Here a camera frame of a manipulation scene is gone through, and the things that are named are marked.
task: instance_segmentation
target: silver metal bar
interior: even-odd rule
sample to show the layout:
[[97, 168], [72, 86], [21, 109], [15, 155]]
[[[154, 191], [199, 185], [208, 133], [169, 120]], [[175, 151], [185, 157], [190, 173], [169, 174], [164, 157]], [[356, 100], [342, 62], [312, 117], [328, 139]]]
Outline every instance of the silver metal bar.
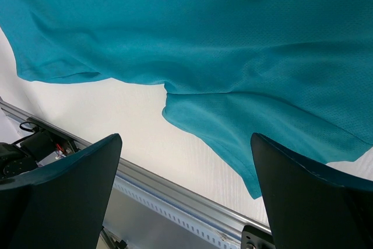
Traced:
[[[29, 113], [14, 107], [0, 98], [0, 108], [6, 115], [14, 119], [25, 121], [27, 118], [35, 118], [54, 129], [63, 132], [73, 138], [81, 149], [91, 145], [88, 141], [72, 135], [52, 124], [49, 124]], [[172, 183], [152, 172], [149, 172], [125, 159], [121, 159], [118, 165], [117, 176], [124, 179], [138, 188], [154, 195], [158, 199], [182, 210], [203, 223], [214, 227], [231, 238], [240, 240], [241, 232], [245, 225], [251, 225], [269, 233], [270, 229], [253, 219], [241, 215], [229, 208], [219, 205], [207, 198], [204, 198], [188, 189]]]

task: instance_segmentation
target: wrinkled fabric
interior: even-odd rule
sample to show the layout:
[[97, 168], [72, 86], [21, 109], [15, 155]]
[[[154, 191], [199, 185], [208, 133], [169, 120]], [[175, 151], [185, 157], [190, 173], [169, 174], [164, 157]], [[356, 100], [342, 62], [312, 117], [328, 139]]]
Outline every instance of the wrinkled fabric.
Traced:
[[322, 163], [373, 144], [373, 0], [0, 0], [17, 74], [164, 84], [164, 118], [261, 195], [250, 137]]

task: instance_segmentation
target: teal cloth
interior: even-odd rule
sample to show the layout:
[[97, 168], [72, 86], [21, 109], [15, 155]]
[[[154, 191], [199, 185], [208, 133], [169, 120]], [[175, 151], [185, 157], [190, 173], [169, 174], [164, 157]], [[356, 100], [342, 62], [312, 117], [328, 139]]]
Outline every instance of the teal cloth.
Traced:
[[0, 0], [0, 7], [21, 78], [164, 83], [164, 118], [205, 141], [254, 198], [261, 192], [253, 132], [322, 163], [356, 160], [373, 144], [373, 0]]

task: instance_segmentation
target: garment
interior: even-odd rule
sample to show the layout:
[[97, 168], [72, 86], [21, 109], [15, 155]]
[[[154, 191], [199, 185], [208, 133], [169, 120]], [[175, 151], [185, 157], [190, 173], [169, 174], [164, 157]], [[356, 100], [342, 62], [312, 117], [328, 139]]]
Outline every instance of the garment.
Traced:
[[260, 196], [250, 137], [319, 162], [373, 144], [373, 0], [0, 0], [26, 80], [164, 84], [164, 118]]

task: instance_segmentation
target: teal shirt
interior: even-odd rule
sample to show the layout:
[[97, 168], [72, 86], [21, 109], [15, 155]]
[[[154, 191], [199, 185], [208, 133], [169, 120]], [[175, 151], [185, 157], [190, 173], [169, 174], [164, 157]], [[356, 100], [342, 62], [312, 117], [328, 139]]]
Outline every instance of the teal shirt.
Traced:
[[260, 196], [250, 137], [322, 163], [373, 146], [373, 0], [0, 0], [26, 80], [164, 84], [164, 118]]

